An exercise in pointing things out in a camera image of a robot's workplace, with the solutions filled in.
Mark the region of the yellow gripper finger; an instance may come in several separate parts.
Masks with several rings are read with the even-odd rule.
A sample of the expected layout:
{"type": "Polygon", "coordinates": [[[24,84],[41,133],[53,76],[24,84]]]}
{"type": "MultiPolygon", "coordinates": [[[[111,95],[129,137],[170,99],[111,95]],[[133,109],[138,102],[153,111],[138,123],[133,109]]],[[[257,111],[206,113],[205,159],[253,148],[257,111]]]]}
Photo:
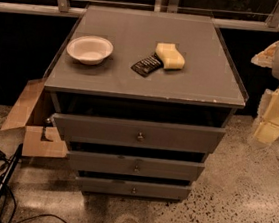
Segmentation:
{"type": "Polygon", "coordinates": [[[273,42],[270,46],[263,49],[259,54],[252,57],[251,62],[260,67],[271,68],[273,66],[273,57],[277,42],[273,42]]]}
{"type": "Polygon", "coordinates": [[[263,144],[271,144],[279,138],[279,126],[261,121],[255,129],[253,137],[263,144]]]}

